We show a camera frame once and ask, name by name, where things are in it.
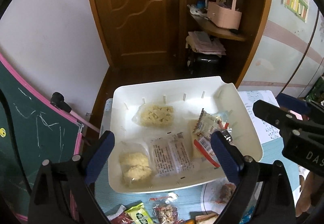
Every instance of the pink storage basket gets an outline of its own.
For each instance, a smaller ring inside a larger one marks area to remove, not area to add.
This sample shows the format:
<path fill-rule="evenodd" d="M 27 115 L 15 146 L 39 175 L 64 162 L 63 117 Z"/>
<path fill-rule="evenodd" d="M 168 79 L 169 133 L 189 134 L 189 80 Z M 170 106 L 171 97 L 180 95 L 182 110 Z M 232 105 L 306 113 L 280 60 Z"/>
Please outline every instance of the pink storage basket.
<path fill-rule="evenodd" d="M 236 0 L 232 2 L 232 9 L 223 8 L 216 2 L 208 2 L 207 17 L 218 27 L 225 29 L 239 29 L 242 12 L 235 11 Z"/>

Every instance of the yellow smiley sticker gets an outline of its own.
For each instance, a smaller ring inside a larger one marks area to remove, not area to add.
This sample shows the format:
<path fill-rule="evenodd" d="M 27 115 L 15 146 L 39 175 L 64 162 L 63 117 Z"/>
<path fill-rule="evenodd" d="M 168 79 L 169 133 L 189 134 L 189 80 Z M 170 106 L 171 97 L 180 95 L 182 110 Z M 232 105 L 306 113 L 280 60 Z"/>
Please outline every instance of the yellow smiley sticker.
<path fill-rule="evenodd" d="M 0 128 L 0 136 L 5 137 L 5 129 L 4 128 Z"/>

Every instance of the yellow-green wrapper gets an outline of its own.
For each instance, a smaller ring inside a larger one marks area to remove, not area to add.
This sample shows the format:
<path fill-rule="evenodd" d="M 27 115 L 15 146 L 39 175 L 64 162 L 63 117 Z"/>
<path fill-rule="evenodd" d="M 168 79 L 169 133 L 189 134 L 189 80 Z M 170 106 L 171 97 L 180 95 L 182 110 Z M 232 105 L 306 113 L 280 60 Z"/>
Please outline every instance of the yellow-green wrapper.
<path fill-rule="evenodd" d="M 144 203 L 140 203 L 137 206 L 131 207 L 125 211 L 136 224 L 154 224 L 150 216 L 145 210 Z"/>

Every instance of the green object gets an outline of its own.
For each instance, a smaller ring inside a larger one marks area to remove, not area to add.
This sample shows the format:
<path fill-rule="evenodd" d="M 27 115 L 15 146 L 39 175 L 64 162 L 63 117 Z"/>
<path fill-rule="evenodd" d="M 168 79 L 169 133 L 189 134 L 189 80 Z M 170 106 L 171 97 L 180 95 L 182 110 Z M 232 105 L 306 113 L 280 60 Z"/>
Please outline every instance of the green object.
<path fill-rule="evenodd" d="M 136 224 L 154 224 L 153 220 L 145 210 L 144 203 L 140 203 L 137 206 L 131 207 L 125 211 Z"/>
<path fill-rule="evenodd" d="M 42 161 L 56 163 L 73 154 L 80 125 L 67 120 L 22 86 L 0 62 L 0 88 L 12 115 L 16 142 L 30 187 Z M 30 196 L 14 154 L 0 104 L 0 193 L 15 213 L 27 216 Z"/>
<path fill-rule="evenodd" d="M 317 102 L 317 100 L 320 98 L 323 92 L 324 92 L 324 77 L 319 77 L 318 80 L 315 82 L 313 88 L 307 94 L 306 101 Z"/>

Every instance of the corner shelf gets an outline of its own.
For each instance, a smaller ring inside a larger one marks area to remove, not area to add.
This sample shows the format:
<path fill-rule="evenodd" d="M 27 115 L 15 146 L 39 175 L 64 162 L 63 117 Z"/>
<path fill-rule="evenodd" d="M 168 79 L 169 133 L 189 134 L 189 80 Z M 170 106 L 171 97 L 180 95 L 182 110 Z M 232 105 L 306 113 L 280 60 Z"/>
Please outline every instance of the corner shelf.
<path fill-rule="evenodd" d="M 202 18 L 201 16 L 192 15 L 189 11 L 188 13 L 198 23 L 200 28 L 209 35 L 222 38 L 222 39 L 246 41 L 246 38 L 242 34 L 236 35 L 230 32 L 228 29 L 219 28 L 210 20 Z"/>

